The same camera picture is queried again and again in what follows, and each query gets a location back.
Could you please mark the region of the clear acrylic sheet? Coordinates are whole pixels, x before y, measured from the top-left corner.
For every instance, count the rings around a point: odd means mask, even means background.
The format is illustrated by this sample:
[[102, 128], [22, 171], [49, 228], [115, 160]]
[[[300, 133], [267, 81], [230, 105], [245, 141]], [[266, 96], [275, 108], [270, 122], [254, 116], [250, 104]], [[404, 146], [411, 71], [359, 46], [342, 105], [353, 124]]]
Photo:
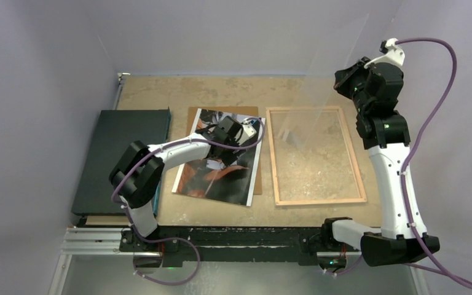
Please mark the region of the clear acrylic sheet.
[[369, 14], [363, 14], [324, 27], [323, 38], [278, 132], [281, 140], [301, 148], [316, 133], [318, 120], [334, 92], [334, 73], [348, 67], [350, 56], [368, 20]]

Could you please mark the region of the colour photo print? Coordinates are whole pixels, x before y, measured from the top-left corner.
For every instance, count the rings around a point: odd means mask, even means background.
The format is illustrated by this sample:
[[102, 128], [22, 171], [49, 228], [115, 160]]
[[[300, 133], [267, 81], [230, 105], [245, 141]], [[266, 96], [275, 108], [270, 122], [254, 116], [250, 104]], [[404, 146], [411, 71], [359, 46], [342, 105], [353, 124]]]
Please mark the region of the colour photo print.
[[[258, 117], [257, 106], [193, 106], [188, 109], [186, 134], [218, 123], [225, 117], [242, 121]], [[193, 160], [178, 168], [174, 194], [250, 207], [262, 193], [259, 158], [262, 144], [244, 151], [231, 164], [221, 160]]]

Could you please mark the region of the white wooden picture frame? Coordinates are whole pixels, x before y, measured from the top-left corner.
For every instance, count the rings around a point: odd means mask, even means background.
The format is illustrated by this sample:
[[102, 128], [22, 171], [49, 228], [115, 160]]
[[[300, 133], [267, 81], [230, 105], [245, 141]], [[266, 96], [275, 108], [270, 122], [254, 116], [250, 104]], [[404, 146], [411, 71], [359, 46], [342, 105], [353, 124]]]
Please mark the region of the white wooden picture frame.
[[277, 207], [368, 201], [341, 107], [270, 107], [266, 119]]

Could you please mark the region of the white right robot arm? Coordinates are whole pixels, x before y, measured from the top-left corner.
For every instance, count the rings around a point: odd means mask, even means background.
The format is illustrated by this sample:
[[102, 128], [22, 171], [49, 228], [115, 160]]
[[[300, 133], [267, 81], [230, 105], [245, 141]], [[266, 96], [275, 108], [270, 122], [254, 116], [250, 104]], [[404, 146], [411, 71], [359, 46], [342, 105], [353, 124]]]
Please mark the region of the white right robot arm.
[[419, 216], [407, 157], [411, 138], [406, 119], [395, 109], [404, 74], [399, 66], [367, 57], [336, 71], [334, 90], [353, 101], [356, 129], [368, 152], [377, 180], [382, 225], [364, 226], [352, 218], [328, 218], [321, 244], [342, 244], [361, 251], [367, 265], [387, 266], [420, 261], [440, 249]]

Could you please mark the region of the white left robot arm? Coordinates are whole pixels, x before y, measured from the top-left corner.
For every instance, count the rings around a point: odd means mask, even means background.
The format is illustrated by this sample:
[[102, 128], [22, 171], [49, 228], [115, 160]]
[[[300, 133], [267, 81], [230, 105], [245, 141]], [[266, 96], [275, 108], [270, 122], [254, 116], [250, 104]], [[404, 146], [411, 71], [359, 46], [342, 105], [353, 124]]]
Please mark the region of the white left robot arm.
[[239, 122], [226, 116], [179, 140], [153, 145], [132, 142], [112, 169], [109, 182], [114, 187], [112, 202], [121, 206], [136, 232], [135, 244], [143, 251], [158, 245], [152, 199], [167, 170], [194, 160], [219, 160], [228, 166], [260, 144], [264, 126], [259, 117]]

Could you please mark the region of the black foam pad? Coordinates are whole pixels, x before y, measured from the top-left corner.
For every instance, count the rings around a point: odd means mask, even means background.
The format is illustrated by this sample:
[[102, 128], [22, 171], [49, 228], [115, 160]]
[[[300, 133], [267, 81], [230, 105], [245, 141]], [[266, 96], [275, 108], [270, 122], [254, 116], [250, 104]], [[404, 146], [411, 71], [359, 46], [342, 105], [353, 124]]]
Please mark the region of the black foam pad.
[[120, 216], [124, 212], [111, 201], [114, 186], [109, 175], [129, 144], [167, 141], [169, 109], [102, 110], [93, 131], [71, 212], [77, 216]]

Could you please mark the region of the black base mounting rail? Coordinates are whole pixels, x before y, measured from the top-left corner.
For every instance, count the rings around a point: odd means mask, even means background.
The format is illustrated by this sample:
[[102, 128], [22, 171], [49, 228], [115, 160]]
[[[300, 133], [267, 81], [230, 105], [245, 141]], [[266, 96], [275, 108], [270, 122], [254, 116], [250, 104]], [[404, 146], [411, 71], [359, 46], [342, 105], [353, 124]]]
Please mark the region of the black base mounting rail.
[[316, 266], [324, 253], [347, 256], [358, 250], [330, 242], [319, 227], [159, 226], [146, 241], [130, 229], [121, 231], [121, 252], [137, 256], [162, 253], [164, 267], [186, 261], [296, 262]]

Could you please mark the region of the aluminium extrusion rail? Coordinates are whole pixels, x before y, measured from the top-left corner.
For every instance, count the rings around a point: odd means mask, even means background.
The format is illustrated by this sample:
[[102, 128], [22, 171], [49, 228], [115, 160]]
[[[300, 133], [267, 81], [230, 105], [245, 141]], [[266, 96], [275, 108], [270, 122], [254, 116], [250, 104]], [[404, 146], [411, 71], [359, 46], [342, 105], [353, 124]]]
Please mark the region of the aluminium extrusion rail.
[[186, 229], [183, 234], [177, 231], [165, 237], [163, 242], [147, 243], [141, 241], [130, 229], [121, 228], [70, 228], [65, 234], [62, 250], [66, 254], [99, 255], [124, 254], [135, 256], [155, 256], [159, 253], [170, 255], [195, 256], [195, 250], [203, 260], [228, 259], [233, 255], [236, 260], [250, 259], [271, 261], [272, 256], [288, 256], [304, 253], [304, 243], [297, 241], [298, 228], [291, 229], [294, 237], [285, 241], [246, 240], [259, 234], [257, 229], [214, 228]]

